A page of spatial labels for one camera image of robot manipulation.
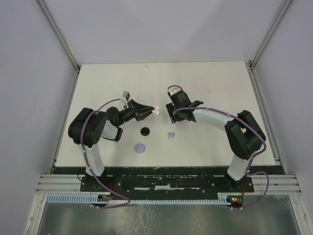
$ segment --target purple disc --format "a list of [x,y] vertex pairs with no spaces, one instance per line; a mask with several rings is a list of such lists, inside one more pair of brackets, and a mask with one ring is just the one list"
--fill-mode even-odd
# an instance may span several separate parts
[[137,153],[143,153],[146,150],[146,146],[143,144],[139,143],[135,146],[135,150]]

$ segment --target white panel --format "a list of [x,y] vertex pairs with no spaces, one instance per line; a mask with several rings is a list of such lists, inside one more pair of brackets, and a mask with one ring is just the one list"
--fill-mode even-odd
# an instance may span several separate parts
[[75,77],[34,0],[0,1],[0,234],[20,235]]
[[[225,132],[204,123],[183,121],[175,127],[171,125],[165,105],[171,102],[167,87],[172,84],[181,85],[192,101],[198,99],[230,112],[247,109],[264,130],[244,62],[190,62],[83,65],[66,131],[82,108],[97,109],[120,97],[123,91],[129,91],[136,102],[159,105],[160,115],[122,125],[124,132],[119,142],[100,140],[105,166],[230,165],[233,152]],[[110,106],[121,109],[123,103],[119,101]],[[148,136],[140,133],[144,126],[150,128]],[[168,139],[168,133],[175,133],[175,137]],[[146,146],[142,154],[134,150],[138,143]],[[256,158],[255,164],[274,165],[270,147]],[[84,166],[79,148],[67,133],[63,136],[56,165]]]
[[313,215],[313,1],[294,1],[257,72],[288,171]]
[[47,0],[78,63],[251,60],[282,0]]

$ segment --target gray wall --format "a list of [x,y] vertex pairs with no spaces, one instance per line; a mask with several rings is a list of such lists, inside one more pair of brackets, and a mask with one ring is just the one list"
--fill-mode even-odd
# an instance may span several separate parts
[[250,60],[282,0],[47,0],[79,64]]
[[75,72],[34,0],[0,1],[0,234],[21,234]]
[[258,77],[284,152],[313,215],[313,1],[296,0],[269,44]]

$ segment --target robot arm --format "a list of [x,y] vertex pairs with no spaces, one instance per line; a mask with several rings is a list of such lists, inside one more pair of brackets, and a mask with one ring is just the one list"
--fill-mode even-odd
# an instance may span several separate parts
[[[166,108],[172,123],[183,120],[202,122],[226,132],[230,147],[234,152],[227,173],[234,181],[241,180],[246,174],[252,154],[262,146],[260,139],[236,119],[209,110],[209,107],[201,101],[196,100],[192,103],[188,95],[179,88],[170,89],[168,95],[172,103],[167,104]],[[179,108],[191,109],[174,113]],[[262,139],[266,140],[263,131],[249,111],[244,110],[232,115],[247,123]]]
[[[129,100],[129,93],[124,92],[121,100],[128,105],[124,110],[119,111],[116,107],[110,107],[106,112],[98,112],[89,119],[83,136],[86,155],[92,171],[96,176],[101,176],[105,166],[101,160],[98,142],[101,138],[118,142],[123,134],[120,125],[135,118],[137,121],[144,120],[150,114],[158,114],[158,108],[138,104],[133,99]],[[92,109],[83,108],[68,128],[68,136],[73,139],[83,154],[80,144],[80,136],[83,125]],[[92,176],[86,164],[86,173]]]

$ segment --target white tabletop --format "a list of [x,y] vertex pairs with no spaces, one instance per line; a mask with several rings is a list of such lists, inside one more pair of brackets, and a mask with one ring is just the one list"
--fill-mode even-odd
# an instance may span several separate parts
[[[183,87],[190,100],[229,112],[249,110],[265,132],[244,62],[179,62],[83,65],[69,111],[56,166],[84,166],[81,152],[67,135],[70,123],[84,107],[98,109],[129,91],[131,98],[145,105],[160,106],[160,115],[122,125],[119,142],[101,139],[99,148],[105,166],[225,166],[233,153],[226,133],[214,127],[183,121],[172,126],[165,105],[171,100],[167,87]],[[109,107],[122,109],[121,101]],[[150,134],[142,136],[140,129]],[[168,139],[168,133],[175,133]],[[144,153],[134,147],[142,143]],[[275,165],[269,143],[254,165]]]

